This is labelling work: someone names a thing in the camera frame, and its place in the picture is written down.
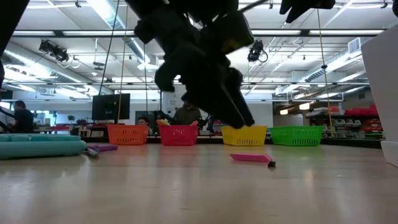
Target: yellow basket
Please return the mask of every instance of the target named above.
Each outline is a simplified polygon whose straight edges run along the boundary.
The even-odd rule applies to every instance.
[[[267,126],[252,126],[234,129],[221,127],[224,144],[232,146],[263,146],[266,140]]]

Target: green basket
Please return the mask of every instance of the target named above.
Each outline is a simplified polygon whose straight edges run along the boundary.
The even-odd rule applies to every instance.
[[[274,144],[285,146],[317,146],[323,126],[286,126],[270,128]]]

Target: plastic basket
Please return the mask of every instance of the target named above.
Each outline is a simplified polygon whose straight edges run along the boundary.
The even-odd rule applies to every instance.
[[[109,143],[115,145],[142,145],[147,142],[149,128],[144,125],[108,124]]]
[[[317,146],[321,143],[323,126],[287,126],[271,128],[274,144],[285,146]]]
[[[234,129],[221,128],[224,144],[232,146],[263,146],[266,140],[267,126],[252,126]]]
[[[164,146],[192,146],[196,144],[198,127],[189,125],[159,126],[160,140]]]

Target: wooden table surface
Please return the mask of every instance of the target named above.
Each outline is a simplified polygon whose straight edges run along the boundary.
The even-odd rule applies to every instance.
[[[277,161],[233,162],[267,152]],[[380,149],[160,144],[0,161],[0,223],[398,222],[398,168]]]

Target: yellow cord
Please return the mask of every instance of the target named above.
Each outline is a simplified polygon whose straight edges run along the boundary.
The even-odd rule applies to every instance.
[[[319,39],[321,42],[321,52],[322,52],[322,62],[323,65],[325,65],[325,56],[323,54],[323,43],[322,43],[322,31],[321,31],[321,19],[319,16],[319,9],[317,9],[317,13],[318,13],[318,25],[319,25]],[[328,113],[329,113],[329,122],[330,122],[330,131],[331,131],[331,137],[333,138],[335,135],[333,133],[333,125],[331,122],[331,111],[330,111],[330,100],[329,100],[329,89],[328,89],[328,78],[326,77],[326,69],[323,69],[324,71],[324,76],[325,76],[325,89],[326,89],[326,95],[328,97]]]
[[[129,8],[126,7],[126,28],[124,30],[124,38],[127,37],[127,19],[129,16]],[[126,54],[126,41],[124,41],[123,45],[123,59],[122,59],[122,77],[120,79],[120,94],[119,94],[119,110],[118,110],[118,124],[119,124],[119,119],[120,119],[120,110],[121,110],[121,105],[122,105],[122,87],[123,87],[123,71],[124,71],[124,56]]]

